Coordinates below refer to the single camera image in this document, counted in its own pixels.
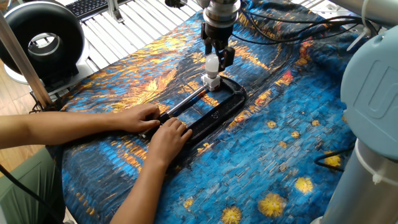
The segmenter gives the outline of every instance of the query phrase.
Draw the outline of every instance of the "wooden floor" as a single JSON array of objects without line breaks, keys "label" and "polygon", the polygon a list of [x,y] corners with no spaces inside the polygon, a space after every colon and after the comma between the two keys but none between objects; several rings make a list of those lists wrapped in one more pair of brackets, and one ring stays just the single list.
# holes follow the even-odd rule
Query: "wooden floor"
[{"label": "wooden floor", "polygon": [[[29,87],[9,78],[4,71],[3,62],[0,60],[0,116],[27,114],[32,110],[34,104],[35,101],[29,94]],[[35,154],[41,147],[43,146],[0,149],[0,164],[11,171]]]}]

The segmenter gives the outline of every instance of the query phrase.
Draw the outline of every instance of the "tablecloth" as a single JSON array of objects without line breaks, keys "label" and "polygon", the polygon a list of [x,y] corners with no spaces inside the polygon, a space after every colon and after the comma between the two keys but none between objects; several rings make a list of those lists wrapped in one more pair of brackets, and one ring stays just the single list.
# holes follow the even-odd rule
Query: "tablecloth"
[{"label": "tablecloth", "polygon": [[[285,19],[315,14],[287,1],[244,1],[245,10]],[[256,17],[264,32],[286,38],[306,24]],[[136,53],[83,80],[62,111],[118,112],[140,103],[162,111],[201,85],[202,12]],[[308,32],[324,29],[323,26]],[[342,29],[316,35],[316,38]],[[242,15],[234,33],[266,42]],[[340,178],[314,158],[346,149],[355,136],[344,122],[340,81],[356,34],[295,44],[257,45],[230,38],[234,65],[222,75],[248,94],[243,109],[189,150],[162,188],[156,223],[310,223],[323,215]],[[179,118],[187,124],[223,100],[209,93]],[[49,147],[62,169],[65,203],[78,223],[107,223],[133,187],[148,142],[135,134],[103,133]],[[343,167],[346,156],[325,162]]]}]

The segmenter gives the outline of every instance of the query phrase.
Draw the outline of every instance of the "green pants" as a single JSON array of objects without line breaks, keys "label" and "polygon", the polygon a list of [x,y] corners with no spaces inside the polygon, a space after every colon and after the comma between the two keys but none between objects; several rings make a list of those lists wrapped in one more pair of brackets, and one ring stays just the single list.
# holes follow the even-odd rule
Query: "green pants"
[{"label": "green pants", "polygon": [[[19,165],[11,174],[64,218],[61,176],[45,148]],[[55,223],[44,206],[5,176],[0,177],[0,206],[7,224]]]}]

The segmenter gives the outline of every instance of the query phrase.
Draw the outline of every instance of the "metal rod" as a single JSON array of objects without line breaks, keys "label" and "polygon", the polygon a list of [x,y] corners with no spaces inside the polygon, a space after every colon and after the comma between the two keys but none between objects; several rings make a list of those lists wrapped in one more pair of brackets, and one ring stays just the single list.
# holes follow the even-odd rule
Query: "metal rod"
[{"label": "metal rod", "polygon": [[173,115],[178,109],[180,109],[183,105],[185,105],[186,103],[188,103],[189,101],[191,101],[195,96],[199,95],[199,93],[201,93],[203,90],[205,90],[206,87],[202,86],[199,89],[197,89],[196,91],[194,91],[193,93],[191,93],[191,95],[189,95],[188,97],[186,97],[183,101],[181,101],[179,104],[177,104],[176,106],[174,106],[171,110],[169,110],[167,112],[167,114],[169,116]]},{"label": "metal rod", "polygon": [[37,76],[32,64],[29,62],[24,50],[19,44],[17,38],[12,32],[3,14],[0,12],[0,41],[6,47],[7,51],[11,55],[15,64],[18,66],[19,71],[26,78],[26,81],[30,85],[35,94],[37,100],[40,101],[42,106],[45,108],[51,104],[51,99],[43,84],[41,83],[39,76]]},{"label": "metal rod", "polygon": [[107,2],[109,8],[108,13],[112,16],[112,18],[118,23],[124,22],[124,19],[122,18],[122,15],[119,11],[118,0],[107,0]]}]

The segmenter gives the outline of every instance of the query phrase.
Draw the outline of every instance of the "hand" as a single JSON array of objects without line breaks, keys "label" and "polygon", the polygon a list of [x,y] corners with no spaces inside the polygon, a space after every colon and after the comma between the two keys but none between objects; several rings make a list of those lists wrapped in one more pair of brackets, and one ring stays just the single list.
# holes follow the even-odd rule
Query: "hand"
[{"label": "hand", "polygon": [[114,113],[113,121],[116,122],[116,129],[131,133],[139,133],[160,125],[160,111],[157,105],[143,104],[136,105],[120,113]]},{"label": "hand", "polygon": [[149,144],[147,160],[160,163],[167,168],[192,135],[191,129],[182,135],[186,128],[177,118],[167,120],[153,135]]}]

